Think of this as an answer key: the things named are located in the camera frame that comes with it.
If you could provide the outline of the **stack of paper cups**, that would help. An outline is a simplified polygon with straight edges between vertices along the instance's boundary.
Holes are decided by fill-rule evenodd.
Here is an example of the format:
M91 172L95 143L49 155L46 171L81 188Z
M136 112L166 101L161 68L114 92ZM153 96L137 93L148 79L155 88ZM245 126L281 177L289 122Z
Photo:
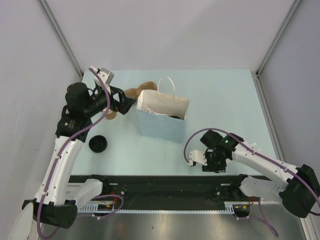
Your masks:
M105 115L105 118L106 118L107 120L113 120L113 119L116 118L116 116L117 116L117 113L116 113L116 112L114 112L114 111L108 111L107 114Z

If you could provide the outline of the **light blue paper bag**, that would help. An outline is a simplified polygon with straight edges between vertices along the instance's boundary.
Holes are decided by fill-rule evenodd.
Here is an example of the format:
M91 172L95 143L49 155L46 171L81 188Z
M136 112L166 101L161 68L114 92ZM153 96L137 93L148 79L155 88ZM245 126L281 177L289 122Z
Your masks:
M182 144L186 135L187 113L190 100L176 95L175 84L168 76L162 79L171 82L173 93L143 90L136 104L140 132L143 137L173 144Z

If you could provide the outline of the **black plastic cup lid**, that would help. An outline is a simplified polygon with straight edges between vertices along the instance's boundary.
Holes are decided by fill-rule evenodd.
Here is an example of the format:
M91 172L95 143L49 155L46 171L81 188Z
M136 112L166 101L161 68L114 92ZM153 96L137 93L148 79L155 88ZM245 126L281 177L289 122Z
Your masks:
M181 120L181 118L180 118L179 116L176 116L176 115L170 115L169 117L170 117L170 118L173 118L173 119Z

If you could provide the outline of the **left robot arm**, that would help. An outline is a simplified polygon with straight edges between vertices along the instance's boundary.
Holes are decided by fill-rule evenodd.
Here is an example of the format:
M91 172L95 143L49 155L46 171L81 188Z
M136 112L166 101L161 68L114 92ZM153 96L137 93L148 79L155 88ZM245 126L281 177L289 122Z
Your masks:
M35 197L25 200L23 206L33 204L33 219L38 224L68 229L74 223L78 209L95 197L105 200L111 193L108 178L95 174L76 190L67 193L75 160L92 127L92 117L107 107L125 115L137 100L113 86L108 96L99 85L96 85L93 93L89 93L89 88L83 82L71 84L65 99L66 105L57 124L48 170Z

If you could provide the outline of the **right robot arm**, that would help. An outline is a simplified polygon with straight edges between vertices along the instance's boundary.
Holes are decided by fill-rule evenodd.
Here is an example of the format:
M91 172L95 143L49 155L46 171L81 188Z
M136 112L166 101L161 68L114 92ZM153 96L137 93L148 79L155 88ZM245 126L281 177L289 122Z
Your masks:
M241 137L231 133L225 137L207 130L200 138L205 145L202 171L224 173L227 161L244 164L268 180L241 175L241 182L230 188L231 196L242 201L245 197L270 199L299 218L306 218L320 197L320 184L315 171L308 165L301 167L265 156L248 145Z

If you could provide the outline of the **stack of black lids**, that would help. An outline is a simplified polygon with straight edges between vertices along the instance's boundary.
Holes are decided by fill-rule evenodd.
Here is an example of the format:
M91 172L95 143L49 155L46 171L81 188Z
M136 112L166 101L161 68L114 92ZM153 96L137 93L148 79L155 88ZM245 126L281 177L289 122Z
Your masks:
M108 147L108 141L102 135L95 135L90 139L88 146L92 152L102 153Z

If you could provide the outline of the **light blue table mat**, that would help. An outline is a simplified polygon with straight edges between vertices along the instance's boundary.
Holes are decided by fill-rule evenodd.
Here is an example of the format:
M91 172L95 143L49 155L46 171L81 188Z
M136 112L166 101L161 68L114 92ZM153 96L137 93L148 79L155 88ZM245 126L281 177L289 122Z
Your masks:
M270 157L275 157L271 137L249 70L116 70L111 85L122 90L148 81L158 83L162 92L189 99L186 133L182 144L141 135L134 107L115 119L102 120L88 133L102 135L108 146L94 153L87 143L77 156L73 175L196 176L200 165L188 166L184 152L205 149L202 129L218 128L237 134Z

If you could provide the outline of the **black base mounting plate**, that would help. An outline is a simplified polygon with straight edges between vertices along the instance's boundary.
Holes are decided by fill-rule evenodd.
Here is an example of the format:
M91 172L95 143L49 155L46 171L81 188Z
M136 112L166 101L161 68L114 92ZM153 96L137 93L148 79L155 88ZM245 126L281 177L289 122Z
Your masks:
M124 176L93 175L103 193L122 196L125 210L222 210L227 202L248 204L236 187L239 176Z

